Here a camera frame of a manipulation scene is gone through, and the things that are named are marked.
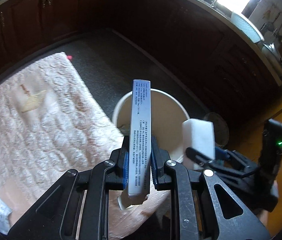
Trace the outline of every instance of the gray carpet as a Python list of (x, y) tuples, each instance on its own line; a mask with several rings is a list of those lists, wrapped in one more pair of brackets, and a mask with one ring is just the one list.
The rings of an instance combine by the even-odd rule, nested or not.
[(134, 79), (150, 80), (151, 88), (176, 98), (191, 118), (202, 118), (206, 114), (161, 68), (110, 30), (87, 33), (40, 58), (62, 51), (73, 56), (73, 66), (110, 119), (119, 99), (132, 90)]

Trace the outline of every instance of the quilted fabric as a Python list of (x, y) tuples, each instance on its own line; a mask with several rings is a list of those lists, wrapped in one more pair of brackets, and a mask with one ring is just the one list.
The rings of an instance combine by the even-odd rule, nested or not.
[[(42, 91), (43, 102), (23, 113), (29, 95)], [(122, 140), (65, 53), (38, 60), (0, 85), (0, 189), (13, 181), (6, 195), (16, 198), (17, 187), (27, 200), (25, 210), (66, 170), (93, 168)], [(144, 205), (125, 211), (117, 204), (119, 194), (110, 192), (111, 239), (135, 231), (167, 192), (156, 192), (151, 184)]]

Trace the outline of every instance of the white box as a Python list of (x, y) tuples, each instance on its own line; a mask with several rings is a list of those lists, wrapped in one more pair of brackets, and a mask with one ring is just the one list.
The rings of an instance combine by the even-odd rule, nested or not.
[(192, 147), (215, 160), (215, 142), (214, 142), (214, 129), (213, 123), (199, 120), (189, 119), (182, 123), (182, 135), (183, 135), (183, 165), (190, 170), (202, 169), (201, 166), (191, 161), (186, 155), (185, 150), (188, 147)]
[(134, 80), (130, 123), (128, 195), (139, 205), (150, 193), (151, 91), (150, 81)]

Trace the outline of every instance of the metal rivet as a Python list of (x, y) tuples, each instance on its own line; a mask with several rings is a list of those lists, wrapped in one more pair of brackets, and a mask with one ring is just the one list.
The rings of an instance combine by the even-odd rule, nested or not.
[(106, 161), (104, 161), (104, 165), (105, 166), (112, 166), (114, 164), (114, 161), (113, 160), (106, 160)]
[(67, 171), (67, 175), (69, 177), (73, 177), (76, 174), (76, 170), (75, 169), (71, 169)]
[(214, 172), (212, 170), (205, 170), (203, 173), (207, 177), (212, 177), (213, 174), (214, 174)]
[(168, 165), (168, 166), (171, 166), (171, 167), (172, 167), (172, 166), (175, 166), (176, 164), (177, 164), (177, 163), (176, 163), (176, 161), (174, 161), (174, 160), (168, 160), (168, 161), (167, 161), (167, 165)]

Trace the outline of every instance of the white sponge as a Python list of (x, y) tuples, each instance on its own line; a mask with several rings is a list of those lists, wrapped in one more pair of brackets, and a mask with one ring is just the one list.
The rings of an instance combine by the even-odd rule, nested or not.
[(202, 169), (201, 166), (191, 161), (186, 155), (185, 150), (192, 147), (205, 155), (206, 157), (215, 160), (215, 142), (213, 123), (200, 120), (189, 119), (182, 123), (183, 136), (183, 165), (190, 170)]

